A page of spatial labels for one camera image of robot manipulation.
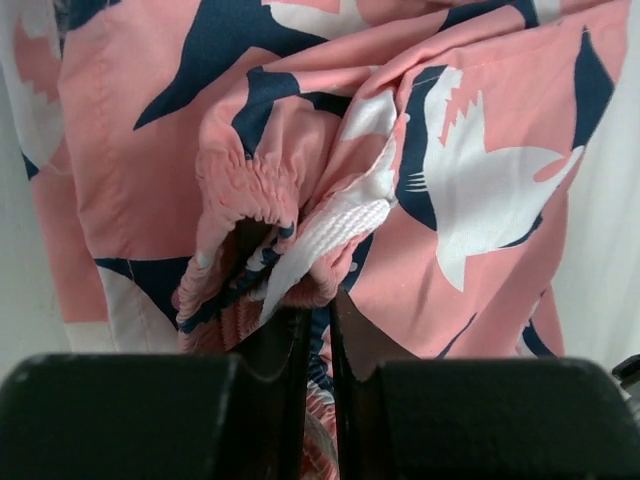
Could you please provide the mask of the pink shark print shorts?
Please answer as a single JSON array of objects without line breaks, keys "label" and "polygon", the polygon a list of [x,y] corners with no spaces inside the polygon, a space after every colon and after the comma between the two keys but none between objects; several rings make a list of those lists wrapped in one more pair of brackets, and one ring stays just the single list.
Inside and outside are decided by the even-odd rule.
[{"label": "pink shark print shorts", "polygon": [[329,303],[427,359],[544,357],[628,1],[5,1],[1,66],[75,350],[222,353],[310,309],[301,479],[335,479]]}]

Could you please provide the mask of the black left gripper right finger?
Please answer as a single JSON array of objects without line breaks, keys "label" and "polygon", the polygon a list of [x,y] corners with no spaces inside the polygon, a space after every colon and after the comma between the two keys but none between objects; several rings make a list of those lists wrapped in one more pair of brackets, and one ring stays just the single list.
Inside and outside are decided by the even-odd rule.
[{"label": "black left gripper right finger", "polygon": [[581,359],[422,360],[330,305],[344,479],[635,479],[639,430]]}]

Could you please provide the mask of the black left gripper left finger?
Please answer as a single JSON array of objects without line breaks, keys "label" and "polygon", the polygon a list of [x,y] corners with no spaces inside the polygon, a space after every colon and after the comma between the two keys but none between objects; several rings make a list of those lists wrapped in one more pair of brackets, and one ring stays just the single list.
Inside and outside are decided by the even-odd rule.
[{"label": "black left gripper left finger", "polygon": [[30,357],[1,386],[1,475],[296,479],[308,353],[285,309],[224,354]]}]

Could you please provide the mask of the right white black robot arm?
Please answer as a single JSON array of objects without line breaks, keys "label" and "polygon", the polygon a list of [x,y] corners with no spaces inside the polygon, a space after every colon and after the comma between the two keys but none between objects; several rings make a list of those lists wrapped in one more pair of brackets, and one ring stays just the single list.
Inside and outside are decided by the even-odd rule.
[{"label": "right white black robot arm", "polygon": [[612,370],[612,374],[619,381],[620,387],[631,398],[638,401],[640,396],[640,355],[632,355],[618,364]]}]

